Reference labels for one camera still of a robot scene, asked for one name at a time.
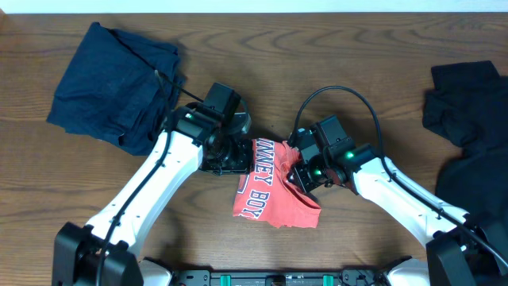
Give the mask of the orange red t-shirt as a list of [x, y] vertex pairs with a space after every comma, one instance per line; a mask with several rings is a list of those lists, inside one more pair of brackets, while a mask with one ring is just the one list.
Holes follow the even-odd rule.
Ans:
[[321, 207], [287, 178], [301, 160], [300, 152], [285, 141], [265, 138], [254, 139], [252, 147], [253, 166], [249, 174], [240, 176], [233, 216], [276, 228], [317, 227]]

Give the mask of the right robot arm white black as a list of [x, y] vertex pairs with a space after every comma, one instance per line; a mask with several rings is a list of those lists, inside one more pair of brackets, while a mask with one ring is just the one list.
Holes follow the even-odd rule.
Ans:
[[289, 174], [309, 192], [341, 185], [376, 204], [424, 247], [374, 275], [375, 285], [505, 285], [507, 239], [489, 218], [474, 219], [401, 173], [370, 145], [297, 143], [302, 160]]

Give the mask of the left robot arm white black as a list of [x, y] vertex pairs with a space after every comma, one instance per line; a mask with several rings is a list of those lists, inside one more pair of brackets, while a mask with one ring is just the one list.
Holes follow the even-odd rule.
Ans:
[[193, 102], [172, 111], [155, 147], [120, 192], [85, 226], [56, 235], [54, 285], [169, 285], [166, 266], [139, 257], [154, 223], [194, 172], [245, 174], [252, 144], [247, 110]]

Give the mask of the black clothes pile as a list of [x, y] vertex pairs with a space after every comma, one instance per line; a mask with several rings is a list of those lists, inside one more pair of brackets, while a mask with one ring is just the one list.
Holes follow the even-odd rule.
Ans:
[[472, 216], [507, 223], [507, 78], [489, 60], [434, 66], [422, 125], [460, 148], [436, 195]]

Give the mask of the folded navy blue shirt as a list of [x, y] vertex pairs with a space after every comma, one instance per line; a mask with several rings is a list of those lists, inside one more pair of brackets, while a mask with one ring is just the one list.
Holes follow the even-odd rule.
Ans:
[[94, 22], [56, 88], [47, 121], [147, 156], [165, 110], [178, 102], [180, 61], [173, 44]]

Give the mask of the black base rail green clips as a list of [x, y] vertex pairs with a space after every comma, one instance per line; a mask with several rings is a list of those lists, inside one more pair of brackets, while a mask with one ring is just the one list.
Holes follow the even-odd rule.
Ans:
[[218, 272], [205, 269], [174, 271], [171, 286], [381, 286], [383, 274], [366, 269], [335, 272]]

